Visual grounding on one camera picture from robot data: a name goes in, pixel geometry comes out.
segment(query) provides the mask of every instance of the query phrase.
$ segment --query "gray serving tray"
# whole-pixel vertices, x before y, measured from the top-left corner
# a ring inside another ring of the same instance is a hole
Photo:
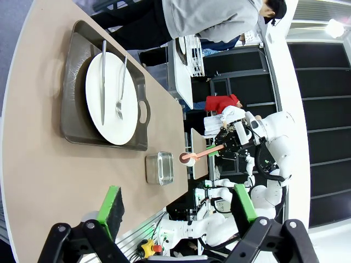
[[[131,140],[124,145],[114,145],[106,141],[96,129],[88,111],[85,94],[85,82],[88,67],[93,58],[101,53],[103,40],[96,30],[80,20],[73,26],[70,47],[66,59],[61,102],[61,131],[67,141],[74,144],[105,146],[129,150],[146,151],[148,149],[148,124],[150,105],[145,95],[145,78],[143,73],[130,61],[130,72],[138,99],[138,123]],[[107,41],[106,50],[114,53],[122,61],[124,55]],[[146,106],[145,123],[140,122],[140,102]]]

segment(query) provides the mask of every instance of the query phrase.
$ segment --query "white wire rack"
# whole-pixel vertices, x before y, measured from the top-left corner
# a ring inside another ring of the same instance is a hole
[[[188,71],[192,77],[200,77],[205,75],[203,67],[203,56],[200,39],[195,35],[185,37],[186,60],[188,61]]]

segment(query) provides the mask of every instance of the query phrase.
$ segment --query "fork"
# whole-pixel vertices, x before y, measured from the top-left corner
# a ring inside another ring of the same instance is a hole
[[[124,80],[126,79],[126,69],[127,69],[127,56],[124,59],[124,70],[123,70],[123,79],[122,79],[122,95],[120,100],[116,103],[116,114],[117,117],[123,120],[123,115],[122,115],[122,99],[123,99],[123,91],[124,91]]]

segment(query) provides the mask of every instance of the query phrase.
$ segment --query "white plate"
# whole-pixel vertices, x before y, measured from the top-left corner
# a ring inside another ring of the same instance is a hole
[[[185,55],[186,53],[186,48],[185,48],[185,38],[184,37],[179,37],[179,46],[180,46],[180,51]]]
[[[90,116],[99,133],[110,143],[123,145],[133,137],[138,121],[138,100],[131,74],[126,70],[122,100],[123,120],[116,116],[116,102],[121,97],[124,64],[116,55],[106,52],[105,122],[101,123],[102,53],[89,65],[86,78],[86,99]]]

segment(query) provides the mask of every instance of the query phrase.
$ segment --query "bolt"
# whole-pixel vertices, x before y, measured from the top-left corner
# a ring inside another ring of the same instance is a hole
[[[94,223],[88,223],[88,224],[87,224],[87,227],[88,227],[89,229],[93,229],[93,228],[95,227],[95,225],[94,225]]]
[[[59,226],[59,231],[60,232],[64,232],[66,230],[66,227],[64,227],[64,226]]]
[[[290,225],[292,228],[297,227],[296,223],[295,223],[295,222],[293,222],[293,221],[291,221],[291,222],[289,223],[289,225]]]
[[[261,225],[265,226],[265,225],[267,224],[267,220],[266,220],[266,219],[261,219],[261,220],[259,221],[259,223],[260,223]]]

